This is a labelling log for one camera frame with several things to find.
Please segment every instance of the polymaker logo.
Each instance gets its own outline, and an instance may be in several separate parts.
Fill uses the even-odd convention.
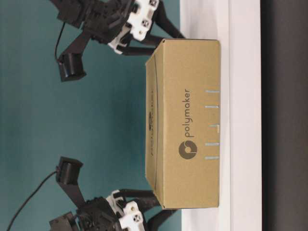
[[[192,141],[184,141],[179,146],[179,154],[184,159],[192,159],[197,155],[197,145]]]

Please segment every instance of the gray wall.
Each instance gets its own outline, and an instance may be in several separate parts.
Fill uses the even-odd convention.
[[[165,1],[179,25],[178,1]],[[122,57],[95,41],[84,53],[88,75],[61,83],[53,50],[62,23],[47,0],[0,1],[0,230],[58,163],[84,163],[85,198],[118,188],[149,189],[144,177],[147,57]],[[79,31],[66,26],[61,52]],[[49,230],[75,207],[49,180],[12,230]],[[162,230],[180,230],[178,212]]]

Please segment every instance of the white surface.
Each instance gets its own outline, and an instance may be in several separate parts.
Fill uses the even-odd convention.
[[[221,43],[220,206],[182,211],[183,231],[262,231],[259,0],[181,0],[181,30]]]

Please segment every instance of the screw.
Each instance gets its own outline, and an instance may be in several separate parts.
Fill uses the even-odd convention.
[[[150,25],[150,23],[147,20],[143,20],[142,25],[145,26],[145,27],[148,27]]]
[[[139,215],[136,215],[135,217],[134,217],[134,221],[135,222],[139,222],[141,220],[141,217],[139,216]]]
[[[150,5],[151,6],[156,6],[156,4],[157,4],[157,1],[156,0],[150,0]]]

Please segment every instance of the dark background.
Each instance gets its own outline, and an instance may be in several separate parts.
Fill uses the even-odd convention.
[[[265,231],[308,230],[307,9],[261,1]]]

